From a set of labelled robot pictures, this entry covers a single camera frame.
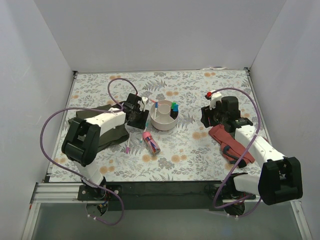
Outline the blue black highlighter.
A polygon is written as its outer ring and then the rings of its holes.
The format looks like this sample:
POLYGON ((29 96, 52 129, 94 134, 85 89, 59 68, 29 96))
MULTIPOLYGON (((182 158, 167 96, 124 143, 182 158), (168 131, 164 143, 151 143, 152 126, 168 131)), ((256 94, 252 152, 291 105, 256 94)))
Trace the blue black highlighter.
POLYGON ((179 115, 179 105, 175 104, 170 111, 170 117, 175 120, 178 117, 178 115, 179 115))

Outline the white round organizer container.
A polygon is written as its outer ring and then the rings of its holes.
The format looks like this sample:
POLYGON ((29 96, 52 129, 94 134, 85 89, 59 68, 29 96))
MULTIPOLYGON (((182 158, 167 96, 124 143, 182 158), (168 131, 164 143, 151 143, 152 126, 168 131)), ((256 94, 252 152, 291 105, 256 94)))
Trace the white round organizer container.
POLYGON ((178 117, 176 119, 171 118, 171 104, 172 101, 169 100, 159 100, 158 109, 157 109, 157 117, 154 120, 154 112, 155 112, 155 103, 150 108, 150 122, 151 124, 159 131, 169 131, 173 129, 177 122, 178 117))

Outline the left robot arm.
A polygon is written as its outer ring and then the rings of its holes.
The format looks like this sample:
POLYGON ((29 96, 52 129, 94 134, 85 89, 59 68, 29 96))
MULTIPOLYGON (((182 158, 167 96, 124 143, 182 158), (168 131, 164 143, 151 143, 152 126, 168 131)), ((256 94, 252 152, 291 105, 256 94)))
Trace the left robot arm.
POLYGON ((106 196, 106 179, 95 161, 98 152, 123 142, 130 141, 126 126, 143 130, 149 111, 147 97, 133 93, 127 99, 98 112, 80 111, 70 122, 68 132, 61 147, 63 154, 71 160, 82 176, 85 190, 95 200, 106 196))

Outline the blue capped marker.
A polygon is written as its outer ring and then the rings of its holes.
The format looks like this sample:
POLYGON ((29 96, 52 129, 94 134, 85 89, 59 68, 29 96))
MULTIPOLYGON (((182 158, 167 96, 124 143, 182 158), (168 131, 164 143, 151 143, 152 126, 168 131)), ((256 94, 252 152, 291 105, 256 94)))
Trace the blue capped marker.
POLYGON ((154 120, 157 118, 158 106, 159 106, 159 103, 156 101, 154 103, 154 120))

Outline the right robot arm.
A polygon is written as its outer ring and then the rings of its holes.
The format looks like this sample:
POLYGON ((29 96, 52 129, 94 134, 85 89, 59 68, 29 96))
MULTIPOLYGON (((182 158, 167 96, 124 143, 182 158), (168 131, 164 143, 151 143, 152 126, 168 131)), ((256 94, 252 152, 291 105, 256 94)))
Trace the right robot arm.
POLYGON ((235 96, 208 92, 205 98, 210 104, 202 107, 201 122, 220 145, 222 156, 240 169, 253 163, 261 168, 259 176, 231 174, 224 184, 227 195, 232 199, 243 193, 258 195, 269 206, 300 199, 303 183, 299 160, 286 157, 257 135, 253 123, 241 117, 235 96))

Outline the pink capped marker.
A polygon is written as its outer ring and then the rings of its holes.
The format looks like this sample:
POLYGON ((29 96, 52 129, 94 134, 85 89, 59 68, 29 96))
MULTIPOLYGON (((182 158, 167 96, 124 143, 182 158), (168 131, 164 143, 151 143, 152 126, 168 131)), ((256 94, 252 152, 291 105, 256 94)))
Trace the pink capped marker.
POLYGON ((126 154, 128 154, 128 153, 130 152, 130 141, 131 141, 131 136, 132 136, 132 133, 130 132, 130 133, 129 133, 128 140, 127 140, 126 149, 125 149, 125 153, 126 153, 126 154))

